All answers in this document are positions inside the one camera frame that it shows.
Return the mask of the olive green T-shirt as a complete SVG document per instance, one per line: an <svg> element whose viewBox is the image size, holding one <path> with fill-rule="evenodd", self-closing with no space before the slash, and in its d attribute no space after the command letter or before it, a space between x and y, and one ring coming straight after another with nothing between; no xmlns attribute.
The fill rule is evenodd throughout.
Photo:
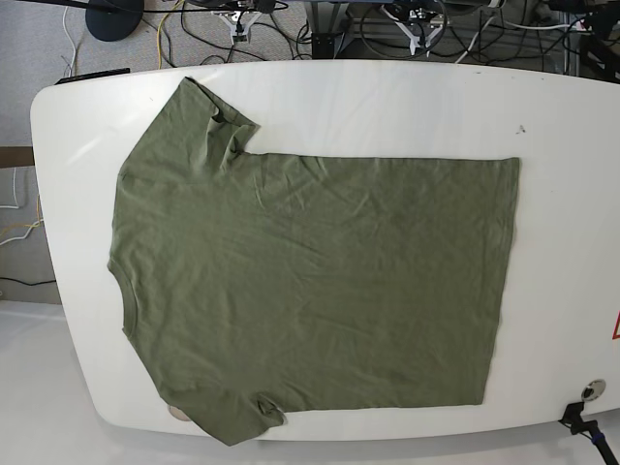
<svg viewBox="0 0 620 465"><path fill-rule="evenodd" d="M253 154L180 81L117 176L108 269L158 394L233 446L289 413L479 405L521 164Z"/></svg>

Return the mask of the left table grommet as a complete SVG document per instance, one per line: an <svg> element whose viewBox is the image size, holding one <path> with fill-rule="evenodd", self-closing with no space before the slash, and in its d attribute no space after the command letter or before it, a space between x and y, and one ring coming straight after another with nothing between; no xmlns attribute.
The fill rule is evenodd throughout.
<svg viewBox="0 0 620 465"><path fill-rule="evenodd" d="M169 405L168 406L169 413L177 420L189 422L191 419L180 409Z"/></svg>

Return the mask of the table grommet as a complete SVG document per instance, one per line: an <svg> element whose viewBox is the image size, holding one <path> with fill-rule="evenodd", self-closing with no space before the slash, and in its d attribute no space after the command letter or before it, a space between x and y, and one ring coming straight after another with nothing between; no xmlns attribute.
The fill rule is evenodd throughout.
<svg viewBox="0 0 620 465"><path fill-rule="evenodd" d="M169 413L177 420L189 422L191 419L180 409L169 405L168 406Z"/></svg>
<svg viewBox="0 0 620 465"><path fill-rule="evenodd" d="M603 395L606 389L606 381L604 379L596 379L590 382L581 392L581 400L583 402L592 402Z"/></svg>

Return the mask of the black bar at table edge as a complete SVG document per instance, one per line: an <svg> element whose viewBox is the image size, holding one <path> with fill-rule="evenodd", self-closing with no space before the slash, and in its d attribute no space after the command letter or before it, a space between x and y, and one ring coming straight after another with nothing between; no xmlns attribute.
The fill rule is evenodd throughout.
<svg viewBox="0 0 620 465"><path fill-rule="evenodd" d="M90 80L90 79L95 79L95 78L109 78L109 77L115 77L115 76L122 76L122 75L127 75L130 73L131 73L130 68L119 68L119 69L113 69L113 70L106 70L106 71L101 71L101 72L83 74L83 75L74 76L74 77L62 77L61 79L57 80L54 85L79 82L79 81Z"/></svg>

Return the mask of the black round stand base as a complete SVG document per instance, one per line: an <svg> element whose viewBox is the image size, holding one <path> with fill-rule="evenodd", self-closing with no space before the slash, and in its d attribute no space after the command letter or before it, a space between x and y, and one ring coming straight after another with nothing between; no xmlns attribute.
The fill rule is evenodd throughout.
<svg viewBox="0 0 620 465"><path fill-rule="evenodd" d="M87 5L86 28L101 42L128 38L139 26L144 12L142 0L91 0Z"/></svg>

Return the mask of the red warning sticker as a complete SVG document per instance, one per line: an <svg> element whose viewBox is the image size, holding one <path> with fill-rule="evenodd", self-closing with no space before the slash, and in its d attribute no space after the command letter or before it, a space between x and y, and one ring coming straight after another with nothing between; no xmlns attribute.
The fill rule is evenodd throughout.
<svg viewBox="0 0 620 465"><path fill-rule="evenodd" d="M613 329L613 332L612 332L611 339L612 340L618 340L619 338L620 338L620 313L618 312L618 315L617 315L616 320L615 320L614 329Z"/></svg>

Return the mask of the right table grommet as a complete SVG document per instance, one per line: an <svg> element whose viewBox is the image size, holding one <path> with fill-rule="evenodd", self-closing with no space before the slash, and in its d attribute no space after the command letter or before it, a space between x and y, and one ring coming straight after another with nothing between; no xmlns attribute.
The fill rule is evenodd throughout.
<svg viewBox="0 0 620 465"><path fill-rule="evenodd" d="M606 389L606 381L604 379L596 379L590 382L581 392L581 400L583 402L592 402L603 395Z"/></svg>

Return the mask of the aluminium frame leg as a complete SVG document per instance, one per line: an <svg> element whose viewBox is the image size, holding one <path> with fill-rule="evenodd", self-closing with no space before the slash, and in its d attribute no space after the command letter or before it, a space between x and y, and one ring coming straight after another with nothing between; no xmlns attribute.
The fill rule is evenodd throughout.
<svg viewBox="0 0 620 465"><path fill-rule="evenodd" d="M351 1L303 1L313 60L335 59L347 41Z"/></svg>

